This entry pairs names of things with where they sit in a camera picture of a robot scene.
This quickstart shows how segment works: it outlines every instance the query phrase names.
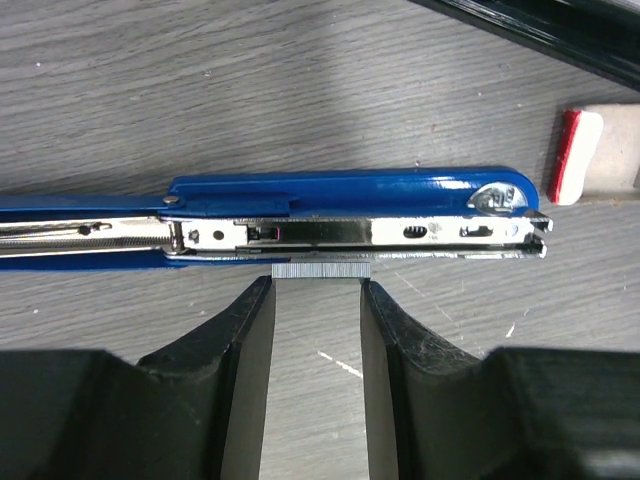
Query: black object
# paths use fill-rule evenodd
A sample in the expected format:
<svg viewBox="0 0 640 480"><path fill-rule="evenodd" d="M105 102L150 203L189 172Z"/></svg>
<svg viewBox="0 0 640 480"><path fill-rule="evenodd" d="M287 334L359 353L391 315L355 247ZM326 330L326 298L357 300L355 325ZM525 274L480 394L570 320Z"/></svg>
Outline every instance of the black object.
<svg viewBox="0 0 640 480"><path fill-rule="evenodd" d="M411 0L640 91L640 13L603 0Z"/></svg>
<svg viewBox="0 0 640 480"><path fill-rule="evenodd" d="M479 361L375 282L360 304L372 479L640 478L640 355L502 348Z"/></svg>
<svg viewBox="0 0 640 480"><path fill-rule="evenodd" d="M258 478L270 277L137 367L92 350L0 354L0 478Z"/></svg>
<svg viewBox="0 0 640 480"><path fill-rule="evenodd" d="M257 479L275 291L131 366L103 351L0 353L0 478ZM500 349L483 361L361 296L373 479L640 478L640 356Z"/></svg>

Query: blue stapler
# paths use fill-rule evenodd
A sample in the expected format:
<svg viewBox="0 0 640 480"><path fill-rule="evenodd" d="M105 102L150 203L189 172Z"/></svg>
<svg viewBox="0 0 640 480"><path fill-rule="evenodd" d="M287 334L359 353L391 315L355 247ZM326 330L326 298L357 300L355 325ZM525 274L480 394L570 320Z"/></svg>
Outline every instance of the blue stapler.
<svg viewBox="0 0 640 480"><path fill-rule="evenodd" d="M0 197L0 269L376 257L543 257L551 220L508 168L176 178L164 196Z"/></svg>

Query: open stapler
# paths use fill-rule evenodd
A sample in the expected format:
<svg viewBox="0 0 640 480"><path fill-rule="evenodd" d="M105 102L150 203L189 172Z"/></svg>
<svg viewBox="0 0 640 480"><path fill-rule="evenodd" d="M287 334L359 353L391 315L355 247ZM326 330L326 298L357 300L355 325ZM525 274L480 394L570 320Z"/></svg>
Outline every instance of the open stapler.
<svg viewBox="0 0 640 480"><path fill-rule="evenodd" d="M164 196L0 197L0 269L376 257L544 257L551 220L508 168L176 178Z"/></svg>

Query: blue stapler handle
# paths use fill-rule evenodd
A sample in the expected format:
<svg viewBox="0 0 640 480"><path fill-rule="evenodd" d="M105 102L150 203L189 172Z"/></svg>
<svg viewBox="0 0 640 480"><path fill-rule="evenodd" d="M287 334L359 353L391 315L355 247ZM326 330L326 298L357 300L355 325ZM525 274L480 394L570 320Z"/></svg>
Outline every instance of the blue stapler handle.
<svg viewBox="0 0 640 480"><path fill-rule="evenodd" d="M134 215L181 218L478 215L467 205L469 198L494 182L512 184L526 197L526 207L513 212L514 216L538 208L534 185L510 168L425 168L186 176L176 178L163 196L0 197L0 224ZM167 196L174 201L167 202ZM147 269L193 263L166 256L162 251L133 251L0 258L0 269Z"/></svg>

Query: wood grain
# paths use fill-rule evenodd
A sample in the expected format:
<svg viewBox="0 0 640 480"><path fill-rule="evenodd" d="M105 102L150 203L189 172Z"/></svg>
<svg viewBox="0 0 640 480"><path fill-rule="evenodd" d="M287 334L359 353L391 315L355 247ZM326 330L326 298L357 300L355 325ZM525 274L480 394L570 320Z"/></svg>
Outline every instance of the wood grain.
<svg viewBox="0 0 640 480"><path fill-rule="evenodd" d="M481 164L513 166L544 187L562 108L640 101L403 1L0 8L3 194L161 193L192 173ZM544 210L557 225L546 260L385 261L375 278L476 355L502 344L637 350L638 207ZM0 342L134 360L267 271L3 274ZM262 478L367 478L358 287L277 288Z"/></svg>

